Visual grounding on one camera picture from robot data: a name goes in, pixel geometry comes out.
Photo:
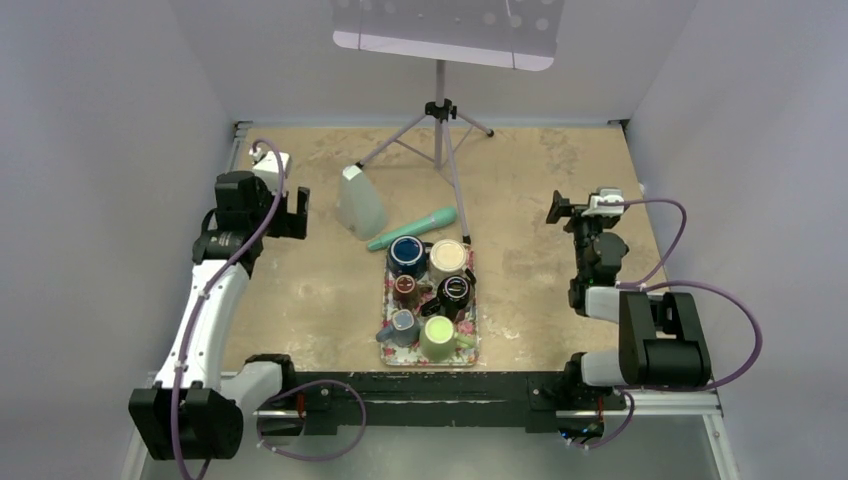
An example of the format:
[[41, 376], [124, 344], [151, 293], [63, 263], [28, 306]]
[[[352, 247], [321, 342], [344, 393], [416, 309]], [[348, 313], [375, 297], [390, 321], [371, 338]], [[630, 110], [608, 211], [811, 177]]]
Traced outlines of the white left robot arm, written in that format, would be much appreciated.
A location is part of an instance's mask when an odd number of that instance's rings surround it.
[[152, 386], [136, 388], [128, 411], [155, 460], [231, 459], [247, 419], [266, 401], [284, 409], [297, 399], [294, 367], [285, 354], [253, 354], [232, 378], [222, 375], [234, 315], [263, 239], [307, 236], [310, 190], [276, 192], [276, 174], [232, 171], [217, 177], [216, 205], [192, 245], [192, 280], [177, 336]]

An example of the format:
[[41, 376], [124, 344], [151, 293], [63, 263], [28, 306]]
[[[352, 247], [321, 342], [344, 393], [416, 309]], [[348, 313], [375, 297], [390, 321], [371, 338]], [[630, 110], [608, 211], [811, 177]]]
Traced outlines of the black mug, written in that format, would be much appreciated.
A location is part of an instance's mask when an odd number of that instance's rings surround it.
[[419, 307], [423, 317], [444, 316], [456, 322], [471, 303], [475, 278], [452, 275], [442, 280], [434, 290], [434, 296]]

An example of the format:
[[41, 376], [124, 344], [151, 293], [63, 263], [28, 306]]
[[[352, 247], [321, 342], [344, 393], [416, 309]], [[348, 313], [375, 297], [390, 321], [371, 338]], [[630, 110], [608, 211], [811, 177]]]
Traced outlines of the light green mug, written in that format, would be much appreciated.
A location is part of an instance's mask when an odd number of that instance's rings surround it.
[[476, 345], [474, 338], [459, 333], [453, 321], [444, 316], [431, 317], [420, 331], [419, 350], [430, 362], [448, 361], [458, 350]]

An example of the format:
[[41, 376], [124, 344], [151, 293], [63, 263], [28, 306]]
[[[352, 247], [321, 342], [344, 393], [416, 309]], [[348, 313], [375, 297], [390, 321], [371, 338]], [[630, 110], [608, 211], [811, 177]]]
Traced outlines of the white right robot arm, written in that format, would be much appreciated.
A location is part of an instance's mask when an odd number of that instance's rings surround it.
[[649, 292], [645, 281], [622, 282], [619, 273], [630, 248], [613, 229], [633, 201], [617, 188], [600, 188], [583, 203], [559, 191], [546, 215], [566, 223], [576, 274], [568, 302], [580, 316], [617, 327], [615, 347], [573, 355], [561, 381], [564, 399], [584, 407], [601, 389], [652, 387], [690, 390], [712, 375], [700, 317], [692, 295]]

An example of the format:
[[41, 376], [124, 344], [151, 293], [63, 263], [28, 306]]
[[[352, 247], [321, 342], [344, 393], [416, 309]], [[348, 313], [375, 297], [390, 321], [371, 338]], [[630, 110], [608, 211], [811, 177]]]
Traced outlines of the cream beige mug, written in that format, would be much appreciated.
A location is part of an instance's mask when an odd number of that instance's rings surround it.
[[428, 262], [430, 280], [439, 283], [449, 276], [462, 275], [468, 266], [469, 253], [463, 243], [443, 239], [432, 245]]

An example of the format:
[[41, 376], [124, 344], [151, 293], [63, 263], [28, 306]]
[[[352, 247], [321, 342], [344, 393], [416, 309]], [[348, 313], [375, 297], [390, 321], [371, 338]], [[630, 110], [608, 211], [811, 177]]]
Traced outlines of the grey blue mug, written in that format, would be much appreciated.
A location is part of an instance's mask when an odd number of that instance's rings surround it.
[[381, 343], [393, 343], [399, 347], [409, 347], [419, 341], [421, 325], [416, 315], [401, 309], [393, 313], [389, 323], [375, 335]]

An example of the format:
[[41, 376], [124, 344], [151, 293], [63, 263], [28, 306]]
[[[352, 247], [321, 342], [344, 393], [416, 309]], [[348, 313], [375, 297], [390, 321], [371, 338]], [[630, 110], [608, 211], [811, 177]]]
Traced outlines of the small brown mug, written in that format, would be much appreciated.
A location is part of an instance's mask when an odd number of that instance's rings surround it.
[[398, 276], [394, 282], [392, 296], [399, 308], [415, 310], [421, 300], [418, 281], [409, 274]]

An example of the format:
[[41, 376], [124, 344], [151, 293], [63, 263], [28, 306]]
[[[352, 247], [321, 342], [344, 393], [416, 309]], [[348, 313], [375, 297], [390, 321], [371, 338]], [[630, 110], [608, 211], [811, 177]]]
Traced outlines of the navy blue mug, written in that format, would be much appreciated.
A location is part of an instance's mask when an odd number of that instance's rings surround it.
[[397, 278], [408, 275], [422, 279], [428, 269], [428, 250], [418, 237], [404, 235], [392, 241], [387, 249], [387, 269]]

